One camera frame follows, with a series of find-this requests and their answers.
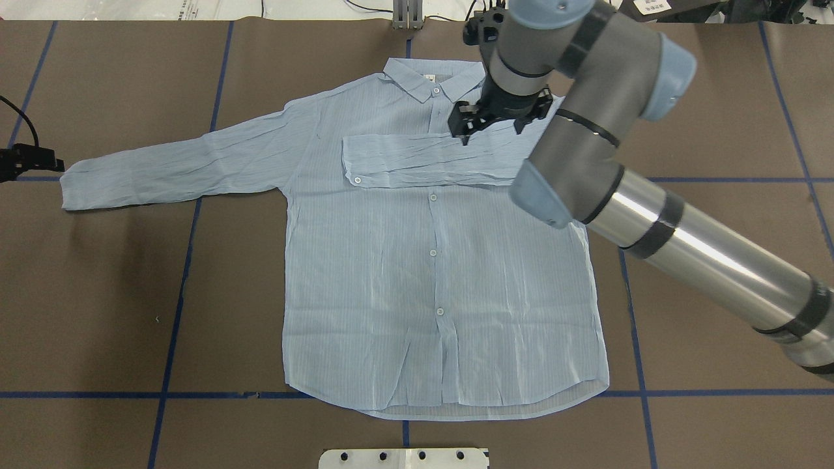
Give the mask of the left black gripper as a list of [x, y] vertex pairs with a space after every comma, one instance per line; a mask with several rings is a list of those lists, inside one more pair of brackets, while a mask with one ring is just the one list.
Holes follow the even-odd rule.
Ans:
[[1, 183], [17, 180], [27, 171], [65, 172], [65, 161], [53, 149], [39, 146], [12, 146], [1, 150]]

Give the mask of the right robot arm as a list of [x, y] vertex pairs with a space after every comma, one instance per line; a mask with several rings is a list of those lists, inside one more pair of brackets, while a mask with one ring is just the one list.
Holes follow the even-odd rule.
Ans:
[[[655, 24], [692, 51], [691, 88], [618, 158], [832, 282], [832, 27]], [[650, 391], [826, 387], [700, 291], [624, 258]]]

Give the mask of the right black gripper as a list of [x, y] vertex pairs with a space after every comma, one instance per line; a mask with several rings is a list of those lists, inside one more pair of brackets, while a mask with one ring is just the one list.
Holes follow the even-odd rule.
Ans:
[[451, 109], [448, 130], [451, 137], [461, 140], [462, 145], [468, 145], [475, 133], [482, 132], [498, 122], [512, 122], [515, 133], [521, 134], [534, 120], [544, 119], [553, 104], [554, 95], [548, 88], [518, 99], [507, 100], [495, 95], [495, 99], [491, 101], [480, 99], [476, 103], [470, 103], [459, 100]]

